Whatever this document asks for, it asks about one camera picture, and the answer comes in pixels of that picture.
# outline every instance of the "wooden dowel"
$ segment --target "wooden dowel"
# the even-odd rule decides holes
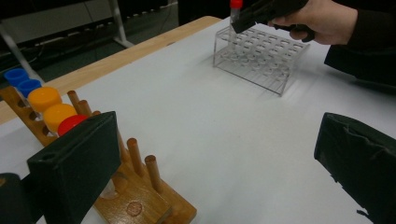
[[[135,138],[128,139],[128,141],[126,142],[126,146],[129,150],[129,155],[132,160],[132,166],[134,167],[134,171],[138,175],[143,176],[143,164],[140,157],[139,146],[137,145],[137,140]]]
[[[151,186],[159,193],[163,192],[163,181],[158,170],[157,159],[153,155],[145,158],[146,167],[148,168],[148,175],[151,181]]]
[[[81,114],[88,117],[92,116],[90,105],[88,105],[88,102],[86,100],[78,101],[78,106],[81,110]]]
[[[73,107],[76,109],[76,112],[78,114],[81,114],[81,109],[79,108],[79,105],[78,105],[79,99],[78,99],[77,93],[75,91],[68,91],[67,96],[69,97],[70,102],[72,103]]]
[[[99,110],[95,110],[95,111],[92,112],[93,116],[100,115],[100,114],[101,114],[101,112]]]

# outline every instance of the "red tip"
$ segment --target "red tip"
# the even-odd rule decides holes
[[[58,134],[59,136],[64,135],[65,133],[69,132],[72,128],[76,127],[78,124],[80,124],[84,119],[87,119],[88,117],[85,115],[75,115],[72,117],[69,117],[62,121],[62,123],[59,125],[58,128]]]
[[[243,4],[242,0],[231,0],[230,7],[231,8],[241,8]]]

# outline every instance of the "black sleeve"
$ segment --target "black sleeve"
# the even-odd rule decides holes
[[[360,8],[372,11],[389,11],[396,6],[396,0],[334,0],[346,7]]]
[[[347,46],[352,49],[396,47],[396,10],[358,9],[358,20]]]

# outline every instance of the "yellow cap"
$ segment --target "yellow cap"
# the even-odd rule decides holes
[[[27,100],[33,110],[40,113],[52,105],[62,103],[59,92],[52,87],[41,87],[31,91]]]
[[[58,127],[67,118],[76,115],[76,109],[72,105],[58,104],[52,105],[44,111],[43,119],[47,128],[53,133],[58,132]]]

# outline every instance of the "hand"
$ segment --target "hand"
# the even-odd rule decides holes
[[[352,36],[358,19],[358,11],[334,3],[332,0],[309,0],[300,10],[268,23],[280,26],[307,25],[315,32],[315,41],[324,45],[346,45]],[[307,32],[292,30],[290,36],[300,40]]]

